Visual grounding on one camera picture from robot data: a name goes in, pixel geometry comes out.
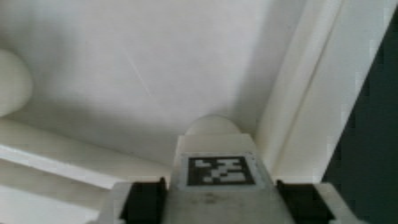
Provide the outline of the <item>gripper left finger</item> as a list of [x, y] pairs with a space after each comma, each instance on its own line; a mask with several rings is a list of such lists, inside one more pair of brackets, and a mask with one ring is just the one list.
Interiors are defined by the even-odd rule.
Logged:
[[110, 190], [96, 224], [161, 224], [165, 199], [165, 178], [149, 182], [119, 182]]

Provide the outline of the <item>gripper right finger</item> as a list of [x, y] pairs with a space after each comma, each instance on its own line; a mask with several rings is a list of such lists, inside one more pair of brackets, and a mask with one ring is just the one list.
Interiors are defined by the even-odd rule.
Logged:
[[282, 211], [272, 224], [368, 224], [330, 183], [275, 182]]

